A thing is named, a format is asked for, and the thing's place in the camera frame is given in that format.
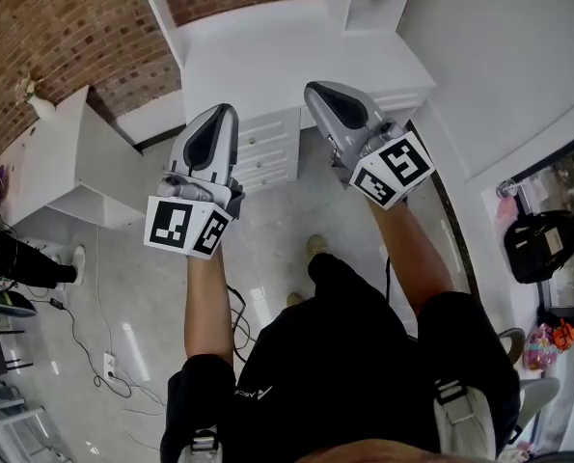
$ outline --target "marble floor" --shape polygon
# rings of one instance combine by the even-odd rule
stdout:
[[[144,153],[148,193],[155,190],[171,144],[165,142]],[[445,259],[456,288],[467,290],[450,226],[431,181],[410,196],[409,205]],[[185,258],[145,247],[143,221],[114,231],[100,229],[99,240],[93,225],[74,220],[68,226],[70,248],[82,243],[87,249],[83,285],[68,286],[63,292],[32,291],[44,295],[41,300],[64,301],[75,317],[76,337],[88,348],[98,372],[103,370],[103,352],[112,351],[121,369],[119,376],[166,401],[167,381],[185,361]],[[254,337],[286,305],[290,292],[313,294],[305,245],[315,232],[326,236],[331,252],[385,290],[385,250],[369,209],[362,196],[344,190],[334,178],[329,146],[318,132],[309,130],[302,134],[299,178],[248,197],[241,218],[224,237],[227,280],[246,301],[245,317]],[[392,283],[392,305],[407,329],[417,333],[396,279]],[[239,308],[236,300],[232,304]],[[36,317],[19,321],[27,333],[17,339],[8,337],[4,344],[5,351],[35,362],[32,368],[8,375],[30,405],[46,410],[41,423],[48,438],[38,425],[33,427],[35,435],[79,463],[157,462],[156,450],[131,437],[157,448],[164,427],[162,407],[137,388],[129,399],[113,395],[105,386],[97,388],[87,356],[72,338],[70,316],[46,304],[36,307]],[[236,338],[238,344],[243,340]],[[240,369],[237,361],[236,370]],[[125,393],[121,383],[113,389]]]

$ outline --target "power outlet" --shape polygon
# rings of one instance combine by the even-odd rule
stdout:
[[[115,374],[115,357],[109,353],[104,352],[104,379],[108,382],[114,383],[115,379],[111,375]]]

